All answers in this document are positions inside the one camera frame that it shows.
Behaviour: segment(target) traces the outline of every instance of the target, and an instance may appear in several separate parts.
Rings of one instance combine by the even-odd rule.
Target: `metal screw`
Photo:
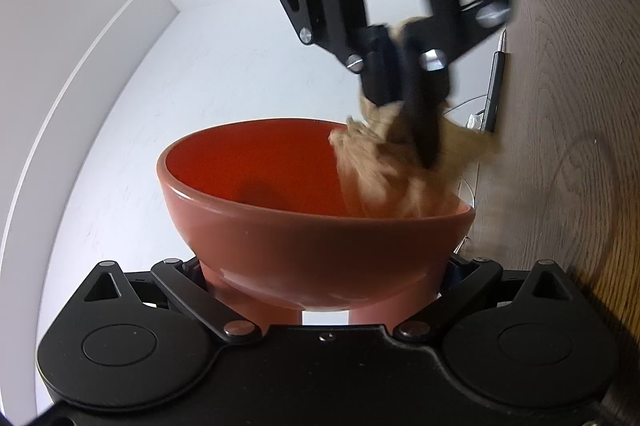
[[[347,58],[347,68],[351,72],[360,72],[364,68],[364,61],[357,54],[352,54]]]
[[[237,320],[229,321],[224,327],[227,336],[248,336],[255,330],[255,325],[251,321]]]
[[[431,49],[420,56],[420,66],[429,72],[447,66],[447,55],[440,49]]]
[[[311,43],[312,37],[313,35],[308,28],[303,27],[302,29],[300,29],[300,41],[302,41],[303,44],[309,45]]]
[[[478,10],[476,21],[482,27],[495,27],[504,23],[511,12],[511,8],[502,2],[492,2]]]
[[[408,339],[416,339],[426,336],[431,327],[424,321],[405,321],[398,327],[398,332]]]

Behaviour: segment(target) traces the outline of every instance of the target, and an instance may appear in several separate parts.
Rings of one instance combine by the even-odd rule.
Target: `beige cloth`
[[[332,131],[340,186],[353,216],[419,218],[452,213],[452,196],[467,165],[497,151],[491,133],[468,130],[440,116],[440,155],[420,165],[402,102],[377,107],[360,96],[365,122],[349,118],[347,130]]]

